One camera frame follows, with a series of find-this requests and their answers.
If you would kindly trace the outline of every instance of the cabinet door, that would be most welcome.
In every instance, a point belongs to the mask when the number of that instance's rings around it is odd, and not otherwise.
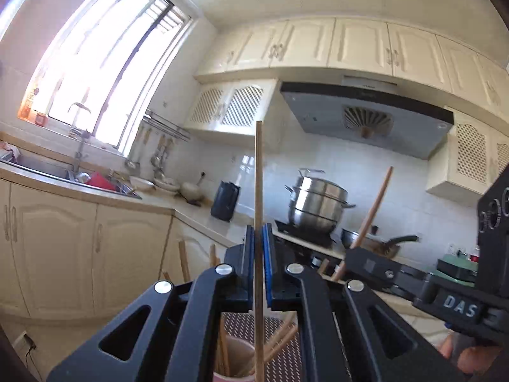
[[[334,18],[289,20],[271,67],[326,67]]]
[[[14,261],[30,317],[92,316],[96,204],[12,184]]]
[[[437,36],[449,72],[452,93],[483,108],[491,109],[487,79],[474,50]]]
[[[336,18],[327,67],[392,76],[393,60],[387,23]]]
[[[157,281],[171,216],[99,205],[92,256],[96,314],[113,315]]]
[[[170,235],[164,253],[162,271],[167,272],[170,280],[175,284],[184,283],[182,274],[182,260],[179,243],[184,242],[187,258],[187,268],[191,280],[196,279],[204,270],[209,268],[210,246],[216,246],[216,256],[221,261],[225,259],[226,248],[211,238],[205,236],[179,219],[174,218],[171,223]]]
[[[241,28],[218,35],[196,75],[212,75],[224,72],[245,41],[246,34],[247,30]]]
[[[434,34],[388,24],[394,54],[394,75],[451,91],[442,51]]]
[[[275,54],[275,45],[286,24],[278,22],[250,27],[233,60],[227,65],[227,70],[269,67]]]
[[[509,122],[509,74],[507,70],[478,54],[487,78],[488,94],[492,109],[500,118]]]
[[[270,105],[277,81],[243,80],[234,83],[224,107],[216,131],[254,135],[255,122],[263,120]]]
[[[494,129],[492,129],[491,155],[491,182],[493,183],[509,164],[509,138]]]
[[[484,194],[491,185],[492,129],[465,114],[455,112],[451,130],[450,181]]]
[[[203,85],[187,118],[186,128],[213,130],[229,88],[229,83]]]
[[[0,209],[2,231],[0,233],[0,312],[16,316],[28,316],[25,301],[19,287],[18,273],[14,265],[9,223],[9,194],[11,184],[0,180]]]

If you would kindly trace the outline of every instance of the hanging rack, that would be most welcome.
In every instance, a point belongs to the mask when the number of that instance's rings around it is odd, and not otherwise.
[[[142,121],[173,138],[183,140],[184,142],[189,142],[191,140],[191,134],[184,128],[170,122],[149,109],[147,109],[146,113],[143,115]]]

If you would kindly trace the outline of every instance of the finger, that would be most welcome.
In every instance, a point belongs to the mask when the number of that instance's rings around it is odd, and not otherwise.
[[[500,353],[499,346],[475,346],[465,349],[457,360],[463,373],[484,373]]]
[[[452,335],[449,335],[445,338],[442,344],[439,346],[438,351],[442,353],[442,356],[446,359],[449,359],[452,355],[452,349],[454,345],[452,343]]]

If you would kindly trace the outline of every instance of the black electric kettle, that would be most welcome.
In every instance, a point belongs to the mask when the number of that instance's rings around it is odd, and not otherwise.
[[[230,221],[235,212],[235,206],[239,199],[240,187],[233,182],[221,181],[217,189],[214,204],[210,209],[210,215],[223,221]]]

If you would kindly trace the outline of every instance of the stainless steel pot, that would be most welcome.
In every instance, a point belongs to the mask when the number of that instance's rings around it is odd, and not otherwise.
[[[358,236],[359,234],[354,231],[343,229],[341,232],[341,242],[343,247],[345,247],[345,249],[349,249]],[[363,239],[360,246],[363,249],[373,251],[391,259],[395,257],[401,249],[401,247],[397,244],[408,241],[419,241],[419,237],[416,235],[404,235],[401,237],[391,238],[388,241],[383,241],[382,239],[373,236],[373,234],[370,234],[369,237],[365,237]]]
[[[347,190],[325,179],[307,177],[309,172],[324,173],[321,169],[301,168],[295,186],[285,185],[292,192],[288,221],[303,230],[330,234],[341,220],[343,210],[355,205],[347,203]]]

